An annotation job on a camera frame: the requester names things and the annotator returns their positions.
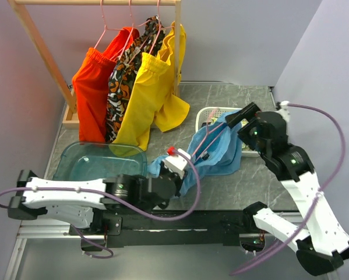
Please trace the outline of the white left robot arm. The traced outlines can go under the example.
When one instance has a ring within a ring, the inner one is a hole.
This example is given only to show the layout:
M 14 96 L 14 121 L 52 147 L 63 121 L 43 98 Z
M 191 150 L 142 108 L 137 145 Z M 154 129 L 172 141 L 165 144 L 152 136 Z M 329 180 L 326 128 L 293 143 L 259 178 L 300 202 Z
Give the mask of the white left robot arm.
M 183 160 L 171 163 L 164 159 L 157 178 L 120 174 L 89 181 L 45 180 L 31 170 L 22 170 L 18 189 L 9 201 L 8 217 L 32 221 L 45 216 L 98 234 L 106 210 L 126 204 L 142 211 L 166 208 L 169 200 L 179 195 L 186 167 Z

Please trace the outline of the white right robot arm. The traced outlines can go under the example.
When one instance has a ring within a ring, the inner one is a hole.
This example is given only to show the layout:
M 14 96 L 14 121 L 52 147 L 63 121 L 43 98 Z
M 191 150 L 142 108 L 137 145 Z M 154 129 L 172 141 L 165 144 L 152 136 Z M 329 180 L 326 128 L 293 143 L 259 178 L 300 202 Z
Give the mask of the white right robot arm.
M 258 152 L 266 167 L 287 190 L 303 220 L 296 226 L 273 212 L 262 202 L 243 210 L 243 226 L 273 235 L 274 244 L 231 275 L 247 272 L 288 246 L 301 267 L 312 276 L 325 275 L 340 268 L 349 259 L 349 234 L 341 227 L 324 195 L 316 170 L 306 151 L 289 142 L 287 124 L 291 103 L 282 101 L 276 111 L 261 111 L 250 103 L 226 116 L 230 128 L 246 120 L 238 130 L 239 139 Z

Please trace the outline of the light blue shorts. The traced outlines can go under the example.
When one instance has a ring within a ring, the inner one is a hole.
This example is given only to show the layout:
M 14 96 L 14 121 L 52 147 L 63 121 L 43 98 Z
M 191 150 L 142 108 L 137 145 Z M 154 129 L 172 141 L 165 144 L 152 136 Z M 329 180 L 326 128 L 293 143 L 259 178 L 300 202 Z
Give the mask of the light blue shorts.
M 224 153 L 220 153 L 220 151 L 218 151 L 212 157 L 208 155 L 205 161 L 197 163 L 193 161 L 200 179 L 206 176 L 225 176 L 233 174 L 240 168 L 242 141 L 238 138 L 238 130 L 241 129 L 241 124 L 237 124 L 233 128 L 228 128 L 231 132 L 230 141 L 228 146 L 221 146 L 221 148 L 227 148 Z M 189 155 L 192 155 L 193 144 L 198 144 L 198 141 L 195 140 L 194 135 L 186 151 Z

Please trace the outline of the pink wire hanger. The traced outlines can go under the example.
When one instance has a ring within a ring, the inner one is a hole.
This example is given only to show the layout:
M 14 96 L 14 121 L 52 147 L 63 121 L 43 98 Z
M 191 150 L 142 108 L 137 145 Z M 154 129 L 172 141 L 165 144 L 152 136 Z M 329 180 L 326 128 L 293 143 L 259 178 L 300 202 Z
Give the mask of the pink wire hanger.
M 218 151 L 224 153 L 227 150 L 227 148 L 221 148 L 223 145 L 228 146 L 230 141 L 231 132 L 225 123 L 227 114 L 222 114 L 212 124 L 206 121 L 203 127 L 195 132 L 194 137 L 198 141 L 192 147 L 192 159 L 195 163 L 205 161 L 208 155 L 212 157 Z

